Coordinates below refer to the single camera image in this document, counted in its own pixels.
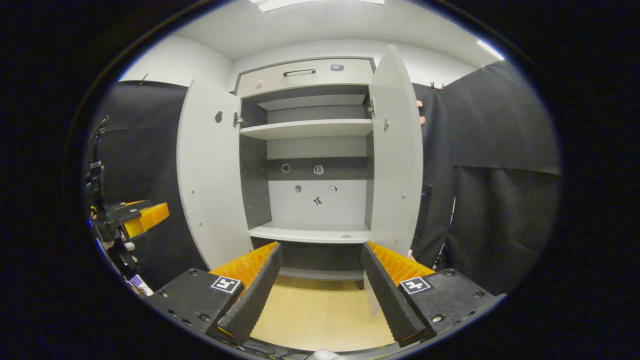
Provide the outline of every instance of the white shelf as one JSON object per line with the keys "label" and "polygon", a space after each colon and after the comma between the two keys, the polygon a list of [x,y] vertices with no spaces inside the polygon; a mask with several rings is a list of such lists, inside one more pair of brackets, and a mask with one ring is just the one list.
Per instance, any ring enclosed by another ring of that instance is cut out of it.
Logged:
{"label": "white shelf", "polygon": [[369,229],[363,222],[360,224],[318,225],[271,221],[249,230],[249,235],[302,243],[352,244],[369,240]]}
{"label": "white shelf", "polygon": [[262,140],[277,140],[311,136],[367,136],[372,130],[371,119],[324,119],[246,127],[240,130],[240,134]]}

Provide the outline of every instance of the wooden floor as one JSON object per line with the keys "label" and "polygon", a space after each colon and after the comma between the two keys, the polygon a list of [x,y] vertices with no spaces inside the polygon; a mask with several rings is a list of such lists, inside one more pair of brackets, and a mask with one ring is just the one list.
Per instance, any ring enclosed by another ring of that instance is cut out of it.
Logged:
{"label": "wooden floor", "polygon": [[394,343],[355,281],[278,277],[251,337],[284,347],[351,351]]}

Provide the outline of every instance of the drawer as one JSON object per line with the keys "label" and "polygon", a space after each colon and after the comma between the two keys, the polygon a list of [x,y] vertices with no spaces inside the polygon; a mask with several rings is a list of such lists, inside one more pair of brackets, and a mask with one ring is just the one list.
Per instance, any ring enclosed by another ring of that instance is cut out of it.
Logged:
{"label": "drawer", "polygon": [[[332,65],[339,65],[338,68],[341,70],[332,70],[335,68]],[[368,58],[296,61],[239,75],[236,95],[243,98],[308,86],[368,85],[371,76],[373,76],[373,67],[371,59]]]}

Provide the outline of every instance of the hinge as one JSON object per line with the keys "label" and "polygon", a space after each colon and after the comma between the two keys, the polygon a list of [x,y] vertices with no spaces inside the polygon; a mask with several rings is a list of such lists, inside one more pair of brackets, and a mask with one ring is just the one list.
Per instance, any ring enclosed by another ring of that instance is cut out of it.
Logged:
{"label": "hinge", "polygon": [[244,119],[242,119],[238,113],[234,113],[234,127],[236,127],[238,124],[244,124]]}
{"label": "hinge", "polygon": [[373,99],[373,98],[371,98],[369,102],[371,103],[371,106],[367,108],[367,111],[368,111],[371,115],[373,115],[373,114],[375,114],[375,113],[376,113],[376,106],[374,105],[374,99]]}

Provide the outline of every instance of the open cabinet door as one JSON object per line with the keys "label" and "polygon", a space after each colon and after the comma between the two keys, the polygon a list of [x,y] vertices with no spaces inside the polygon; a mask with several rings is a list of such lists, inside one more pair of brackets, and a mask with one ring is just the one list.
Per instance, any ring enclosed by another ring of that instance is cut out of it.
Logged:
{"label": "open cabinet door", "polygon": [[374,182],[371,240],[406,255],[422,191],[422,131],[409,74],[388,45],[371,78]]}
{"label": "open cabinet door", "polygon": [[240,99],[206,81],[191,82],[178,127],[182,207],[193,241],[216,268],[253,249],[240,183]]}

